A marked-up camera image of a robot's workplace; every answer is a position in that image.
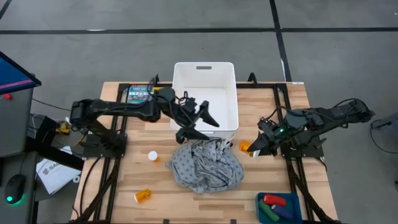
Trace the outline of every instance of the white plastic bin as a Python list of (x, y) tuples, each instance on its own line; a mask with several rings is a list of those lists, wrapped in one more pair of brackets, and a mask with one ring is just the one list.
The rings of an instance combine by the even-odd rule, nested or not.
[[(239, 127), (238, 97), (234, 65), (229, 62), (179, 62), (174, 66), (173, 89), (176, 95), (183, 96), (188, 91), (200, 104), (209, 101), (210, 115), (220, 125), (218, 128), (199, 119), (195, 129), (209, 137), (229, 139)], [(172, 130), (180, 126), (170, 122)]]

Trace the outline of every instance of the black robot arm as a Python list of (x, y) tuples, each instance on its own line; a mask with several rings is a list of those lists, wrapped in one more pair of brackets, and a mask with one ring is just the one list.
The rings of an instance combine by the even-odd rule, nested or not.
[(284, 109), (287, 114), (282, 124), (276, 124), (270, 117), (260, 119), (257, 125), (263, 133), (259, 133), (249, 152), (260, 150), (260, 156), (276, 156), (277, 148), (283, 142), (289, 142), (292, 149), (319, 148), (326, 140), (316, 141), (319, 135), (338, 127), (347, 128), (348, 123), (368, 122), (374, 116), (373, 111), (358, 99), (342, 101), (330, 109)]
[(208, 101), (204, 101), (196, 112), (197, 104), (194, 98), (186, 97), (182, 104), (175, 103), (175, 100), (176, 96), (172, 88), (162, 88), (151, 94), (150, 100), (139, 105), (103, 100), (76, 101), (72, 105), (70, 122), (76, 128), (88, 129), (113, 146), (119, 144), (118, 134), (116, 131), (105, 128), (97, 121), (97, 118), (101, 115), (131, 116), (143, 121), (156, 122), (163, 112), (181, 126), (176, 134), (176, 141), (180, 144), (186, 139), (208, 139), (207, 136), (195, 130), (195, 123), (199, 118), (212, 126), (219, 126), (208, 112)]

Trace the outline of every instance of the computer mouse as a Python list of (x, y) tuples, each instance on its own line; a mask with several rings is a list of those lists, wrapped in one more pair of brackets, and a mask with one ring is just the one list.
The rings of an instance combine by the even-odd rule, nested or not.
[(5, 197), (10, 204), (17, 203), (24, 194), (25, 176), (21, 174), (13, 175), (6, 185)]

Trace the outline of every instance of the bin handle hole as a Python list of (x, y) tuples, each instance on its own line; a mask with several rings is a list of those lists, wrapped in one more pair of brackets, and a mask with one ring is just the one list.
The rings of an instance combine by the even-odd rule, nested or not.
[(197, 66), (197, 70), (211, 70), (211, 66)]

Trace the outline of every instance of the white bottle cap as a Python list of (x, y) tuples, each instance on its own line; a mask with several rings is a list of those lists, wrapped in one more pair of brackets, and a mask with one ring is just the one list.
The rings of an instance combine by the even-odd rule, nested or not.
[(151, 152), (148, 154), (148, 159), (151, 160), (151, 161), (155, 161), (155, 160), (157, 159), (157, 152), (151, 151)]

